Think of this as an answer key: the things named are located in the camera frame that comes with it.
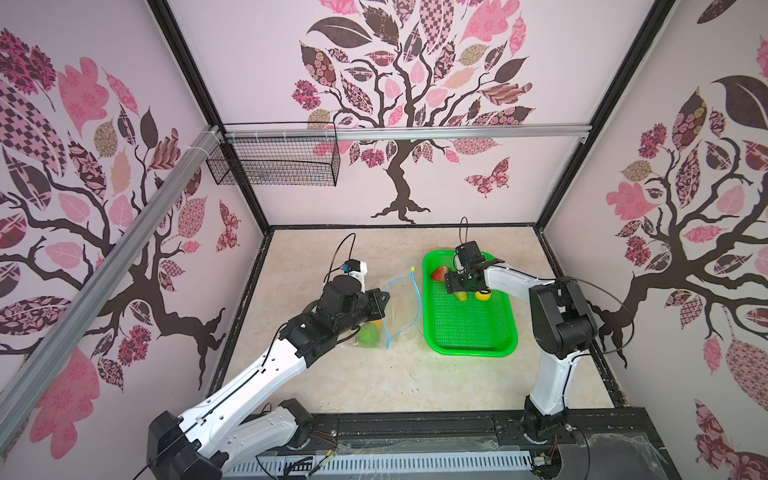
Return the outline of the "clear zip bag blue zipper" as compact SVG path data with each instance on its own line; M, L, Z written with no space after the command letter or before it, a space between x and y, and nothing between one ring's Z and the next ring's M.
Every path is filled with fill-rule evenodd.
M383 320L363 323L359 330L367 323L377 325L381 330L381 341L378 347L365 349L389 350L419 332L424 312L424 297L417 281L417 273L416 264L412 264L407 274L394 278L380 287L381 290L390 294L386 316ZM349 339L349 346L363 348L356 344L359 330Z

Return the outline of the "red apple toy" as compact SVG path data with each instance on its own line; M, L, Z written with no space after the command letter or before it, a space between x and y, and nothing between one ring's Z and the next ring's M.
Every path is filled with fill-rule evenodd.
M450 269L447 266L440 266L431 273L430 278L433 281L444 283L449 273Z

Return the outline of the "green apple toy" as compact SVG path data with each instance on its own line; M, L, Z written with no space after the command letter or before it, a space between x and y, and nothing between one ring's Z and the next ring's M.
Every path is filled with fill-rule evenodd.
M380 341L380 328L370 323L364 324L356 336L356 344L363 348L376 348L379 346Z

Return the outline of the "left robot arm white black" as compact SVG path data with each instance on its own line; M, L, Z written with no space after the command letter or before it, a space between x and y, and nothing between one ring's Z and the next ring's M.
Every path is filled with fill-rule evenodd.
M365 291L352 275L326 283L321 297L281 325L267 350L218 391L180 415L149 425L146 467L157 479L220 479L277 447L303 446L313 421L295 399L256 410L289 380L339 345L346 332L381 320L389 293Z

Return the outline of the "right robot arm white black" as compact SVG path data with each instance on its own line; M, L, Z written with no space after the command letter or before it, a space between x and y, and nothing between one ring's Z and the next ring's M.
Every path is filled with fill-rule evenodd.
M453 266L445 277L449 293L499 291L528 303L541 356L534 387L525 399L521 430L529 441L544 442L566 423L566 393L574 368L597 335L578 282L538 277L501 259L487 259L474 241L456 247Z

